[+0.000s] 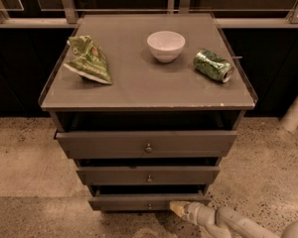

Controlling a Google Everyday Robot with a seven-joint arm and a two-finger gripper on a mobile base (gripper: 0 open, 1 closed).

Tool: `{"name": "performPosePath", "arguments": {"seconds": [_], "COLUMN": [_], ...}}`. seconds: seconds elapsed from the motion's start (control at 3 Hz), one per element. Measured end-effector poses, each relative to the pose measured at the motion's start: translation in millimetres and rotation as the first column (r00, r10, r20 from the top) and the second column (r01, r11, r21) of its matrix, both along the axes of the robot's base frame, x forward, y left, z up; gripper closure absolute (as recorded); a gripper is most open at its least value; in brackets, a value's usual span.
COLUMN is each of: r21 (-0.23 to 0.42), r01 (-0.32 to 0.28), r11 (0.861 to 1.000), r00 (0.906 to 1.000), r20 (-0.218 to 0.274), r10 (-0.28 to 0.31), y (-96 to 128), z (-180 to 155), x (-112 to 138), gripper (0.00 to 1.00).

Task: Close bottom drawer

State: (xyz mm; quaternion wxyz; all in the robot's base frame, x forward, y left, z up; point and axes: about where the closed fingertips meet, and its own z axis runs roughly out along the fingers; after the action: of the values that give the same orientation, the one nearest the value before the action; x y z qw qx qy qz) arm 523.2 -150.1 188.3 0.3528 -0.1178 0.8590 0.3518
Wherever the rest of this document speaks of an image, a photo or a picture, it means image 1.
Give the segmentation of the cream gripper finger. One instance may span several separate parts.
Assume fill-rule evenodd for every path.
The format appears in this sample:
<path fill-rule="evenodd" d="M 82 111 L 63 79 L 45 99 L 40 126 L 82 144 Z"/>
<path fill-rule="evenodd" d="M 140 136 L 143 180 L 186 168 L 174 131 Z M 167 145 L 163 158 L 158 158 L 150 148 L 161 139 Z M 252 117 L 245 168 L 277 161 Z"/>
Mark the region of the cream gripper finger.
<path fill-rule="evenodd" d="M 169 203 L 170 209 L 180 218 L 186 215 L 185 206 L 189 204 L 189 201 L 171 201 Z"/>

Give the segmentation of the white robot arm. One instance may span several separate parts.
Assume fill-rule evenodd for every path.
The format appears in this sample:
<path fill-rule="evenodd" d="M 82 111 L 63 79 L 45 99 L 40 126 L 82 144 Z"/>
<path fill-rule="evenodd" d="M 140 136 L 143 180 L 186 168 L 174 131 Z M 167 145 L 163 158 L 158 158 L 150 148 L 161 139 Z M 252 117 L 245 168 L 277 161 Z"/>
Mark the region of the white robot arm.
<path fill-rule="evenodd" d="M 260 226 L 230 207 L 214 209 L 199 202 L 171 201 L 170 209 L 180 218 L 204 227 L 214 238 L 298 238 L 298 221 L 288 225 L 280 236 Z"/>

